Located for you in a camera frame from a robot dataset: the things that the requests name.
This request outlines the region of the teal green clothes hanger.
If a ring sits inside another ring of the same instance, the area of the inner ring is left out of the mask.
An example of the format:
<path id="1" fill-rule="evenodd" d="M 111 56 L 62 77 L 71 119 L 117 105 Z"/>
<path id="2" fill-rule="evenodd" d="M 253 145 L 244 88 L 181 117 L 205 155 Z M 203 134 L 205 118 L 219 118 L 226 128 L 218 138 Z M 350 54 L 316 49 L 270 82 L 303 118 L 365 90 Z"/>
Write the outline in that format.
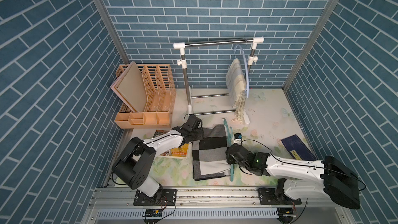
<path id="1" fill-rule="evenodd" d="M 229 127 L 228 122 L 225 118 L 223 118 L 223 124 L 224 127 L 226 128 L 226 134 L 227 134 L 227 148 L 229 148 L 233 144 L 233 130 L 231 127 Z M 231 170 L 230 170 L 230 181 L 232 182 L 234 180 L 234 164 L 230 164 Z"/>

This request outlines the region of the black grey checkered mat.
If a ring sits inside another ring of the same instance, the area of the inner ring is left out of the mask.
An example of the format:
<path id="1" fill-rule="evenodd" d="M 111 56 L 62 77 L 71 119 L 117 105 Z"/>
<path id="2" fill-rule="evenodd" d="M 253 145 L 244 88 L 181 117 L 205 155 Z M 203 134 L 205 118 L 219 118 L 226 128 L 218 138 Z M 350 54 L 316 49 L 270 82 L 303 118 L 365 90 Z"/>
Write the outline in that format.
<path id="1" fill-rule="evenodd" d="M 225 126 L 219 124 L 213 128 L 202 128 L 200 138 L 192 142 L 193 179 L 201 181 L 230 176 Z"/>

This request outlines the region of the plaid cream blue scarf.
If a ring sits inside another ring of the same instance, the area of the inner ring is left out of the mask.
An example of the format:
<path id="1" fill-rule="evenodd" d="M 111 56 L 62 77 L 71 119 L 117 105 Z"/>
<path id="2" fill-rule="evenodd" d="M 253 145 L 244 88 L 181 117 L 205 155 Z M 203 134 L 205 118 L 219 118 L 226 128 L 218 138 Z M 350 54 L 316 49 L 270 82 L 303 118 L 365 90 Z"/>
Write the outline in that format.
<path id="1" fill-rule="evenodd" d="M 244 125 L 249 125 L 250 120 L 245 110 L 247 98 L 246 81 L 239 59 L 234 59 L 230 65 L 227 75 L 227 90 L 235 109 L 234 121 L 240 121 Z"/>

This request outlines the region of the light blue clothes hanger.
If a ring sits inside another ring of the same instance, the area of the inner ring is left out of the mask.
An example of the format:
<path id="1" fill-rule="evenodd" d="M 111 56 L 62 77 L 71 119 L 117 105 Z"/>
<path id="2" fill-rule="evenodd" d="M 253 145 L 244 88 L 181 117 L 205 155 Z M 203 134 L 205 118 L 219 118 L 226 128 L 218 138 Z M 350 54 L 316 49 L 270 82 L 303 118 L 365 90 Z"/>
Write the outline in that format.
<path id="1" fill-rule="evenodd" d="M 234 46 L 233 51 L 234 51 L 234 58 L 235 59 L 239 60 L 238 57 L 242 56 L 243 63 L 244 63 L 244 70 L 242 70 L 242 72 L 243 72 L 244 79 L 245 79 L 245 93 L 246 93 L 246 98 L 249 98 L 249 82 L 248 82 L 248 80 L 249 80 L 249 76 L 248 76 L 249 69 L 248 69 L 247 58 L 245 56 L 245 50 L 240 44 L 237 44 L 237 45 Z"/>

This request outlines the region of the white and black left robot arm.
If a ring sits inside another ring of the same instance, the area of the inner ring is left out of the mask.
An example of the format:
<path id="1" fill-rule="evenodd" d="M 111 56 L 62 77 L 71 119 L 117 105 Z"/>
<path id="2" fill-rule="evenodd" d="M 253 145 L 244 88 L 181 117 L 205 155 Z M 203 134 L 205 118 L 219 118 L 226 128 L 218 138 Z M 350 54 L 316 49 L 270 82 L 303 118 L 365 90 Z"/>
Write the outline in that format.
<path id="1" fill-rule="evenodd" d="M 152 163 L 164 152 L 200 140 L 203 136 L 203 121 L 191 114 L 180 127 L 152 139 L 130 139 L 112 166 L 111 174 L 120 178 L 132 190 L 148 197 L 161 191 L 161 185 L 150 175 Z"/>

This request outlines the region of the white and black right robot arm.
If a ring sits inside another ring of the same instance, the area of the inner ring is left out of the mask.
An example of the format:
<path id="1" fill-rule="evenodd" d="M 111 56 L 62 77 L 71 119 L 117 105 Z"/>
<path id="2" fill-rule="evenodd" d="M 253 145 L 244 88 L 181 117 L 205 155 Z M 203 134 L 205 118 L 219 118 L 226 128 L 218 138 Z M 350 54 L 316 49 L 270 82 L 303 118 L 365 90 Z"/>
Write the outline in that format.
<path id="1" fill-rule="evenodd" d="M 285 203 L 301 198 L 325 198 L 335 204 L 360 209 L 358 175 L 335 157 L 305 161 L 248 151 L 233 144 L 226 151 L 227 163 L 237 164 L 256 176 L 278 179 L 275 200 Z"/>

